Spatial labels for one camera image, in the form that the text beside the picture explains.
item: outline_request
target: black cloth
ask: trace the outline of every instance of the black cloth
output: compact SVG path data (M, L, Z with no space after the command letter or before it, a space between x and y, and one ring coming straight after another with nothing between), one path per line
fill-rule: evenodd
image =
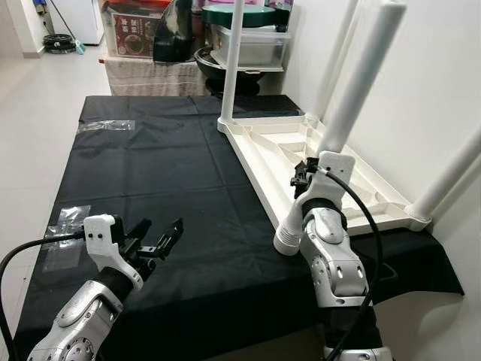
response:
M77 135L50 217L91 205L118 214L126 231L142 218L155 244L178 217L185 232L125 311L103 346L109 359L204 359L286 335L319 321L306 262L272 246L274 229L227 138L216 130L214 97L86 99L80 121L134 120L135 130ZM297 115L285 96L239 98L236 117ZM386 262L399 280L378 289L380 302L412 290L462 293L440 244L427 232L383 232ZM372 235L353 244L373 256ZM15 341L26 359L59 309L97 270L80 248L69 268L45 268L69 253L44 247L29 285ZM366 259L368 270L372 261Z

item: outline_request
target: green lid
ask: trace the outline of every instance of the green lid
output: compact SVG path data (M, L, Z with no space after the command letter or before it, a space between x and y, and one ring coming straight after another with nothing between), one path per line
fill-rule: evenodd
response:
M202 20L208 24L231 28L233 4L208 5L202 8ZM273 8L257 5L244 5L243 28L258 28L274 25L276 11Z

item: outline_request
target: clear plastic sheet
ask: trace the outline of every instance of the clear plastic sheet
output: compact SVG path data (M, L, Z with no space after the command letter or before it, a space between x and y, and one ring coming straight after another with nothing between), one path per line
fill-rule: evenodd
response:
M135 120L102 120L101 122L81 123L77 134L92 130L135 130Z
M89 216L90 205L63 208L55 226L48 226L45 237L68 235L82 229L83 220ZM83 239L69 239L48 245L43 272L77 267L80 261Z

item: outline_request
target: black cable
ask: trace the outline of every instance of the black cable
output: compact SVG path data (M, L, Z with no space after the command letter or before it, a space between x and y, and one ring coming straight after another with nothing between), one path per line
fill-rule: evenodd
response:
M46 22L46 21L44 21L44 26L45 26L45 29L46 29L47 32L48 32L48 35L52 35L52 33L50 32L50 30L49 30L48 27L47 27L47 22Z
M75 51L74 39L67 34L45 35L44 46L49 53L70 53Z
M5 340L5 346L7 346L8 354L10 355L10 361L20 361L17 353L17 349L15 348L14 340L12 338L12 334L8 328L7 318L5 317L5 311L3 309L3 301L2 301L2 281L3 281L3 274L5 273L5 269L7 268L8 263L14 258L19 252L26 250L30 247L40 246L42 244L54 243L58 241L66 241L68 239L79 239L84 237L84 232L79 231L75 232L71 235L59 235L56 237L44 238L39 239L37 241L27 242L25 244L21 244L17 248L11 250L7 256L0 262L0 330L2 331L3 339Z
M337 343L336 347L333 349L333 351L329 354L327 359L325 361L334 361L336 357L340 355L340 353L343 350L344 345L346 344L347 339L351 336L352 332L354 331L354 328L358 325L360 319L362 318L362 315L364 312L366 312L367 309L369 309L369 304L371 303L373 299L373 291L376 288L376 285L379 283L380 277L381 277L381 265L384 263L383 260L383 243L381 242L381 234L379 232L379 229L377 228L376 222L374 222L373 217L371 216L371 213L369 212L368 208L365 206L363 201L359 198L357 194L347 185L345 184L340 178L337 176L333 175L329 171L319 168L319 170L325 174L326 177L331 178L334 182L339 184L349 195L354 199L354 201L358 204L358 206L361 208L362 213L366 216L368 219L369 224L371 225L371 228L374 233L374 237L376 239L376 246L377 246L377 261L376 261L376 267L374 269L374 277L373 280L369 283L369 291L368 294L365 296L363 303L361 304L361 307L359 308L357 317L355 318L353 324L349 328L349 330L344 334L342 339Z
M375 259L374 257L369 256L368 254L360 251L352 242L351 242L351 248L352 248L352 250L354 251L354 253L359 256L359 258L361 259L361 261L362 261L362 259L364 258L364 259L370 260L371 262L374 262L374 264L376 264L377 261L376 261L376 259ZM383 267L383 268L387 268L387 270L388 270L389 272L391 272L391 275L388 276L388 277L386 277L386 276L384 276L384 272L381 272L381 273L383 274L383 277L381 277L381 278L379 279L379 283L380 283L380 284L384 284L384 283L386 283L386 282L397 281L397 280L399 279L399 276L398 276L398 273L396 272L396 270L393 269L388 263L383 262L382 267Z

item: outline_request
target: white pipe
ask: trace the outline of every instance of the white pipe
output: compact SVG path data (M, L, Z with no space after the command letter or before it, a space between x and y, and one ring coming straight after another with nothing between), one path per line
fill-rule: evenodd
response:
M329 58L324 75L321 79L321 84L317 90L316 103L313 106L313 110L307 112L308 117L318 120L324 117L325 109L328 107L329 101L334 93L334 88L339 79L340 70L346 60L347 51L351 45L352 37L358 24L359 11L356 11L356 9L361 7L358 6L360 1L361 0L349 1L343 22L337 33L331 57Z
M436 207L480 154L481 126L445 167L439 178L413 204L406 207L407 213L422 222L429 221Z
M339 106L326 114L327 129L317 152L340 153L376 79L392 39L406 10L404 3L384 0L361 57L349 80Z
M234 112L235 84L237 82L237 67L241 51L242 20L244 18L244 0L235 0L232 14L231 40L228 45L227 72L225 74L222 112L219 122L232 123Z

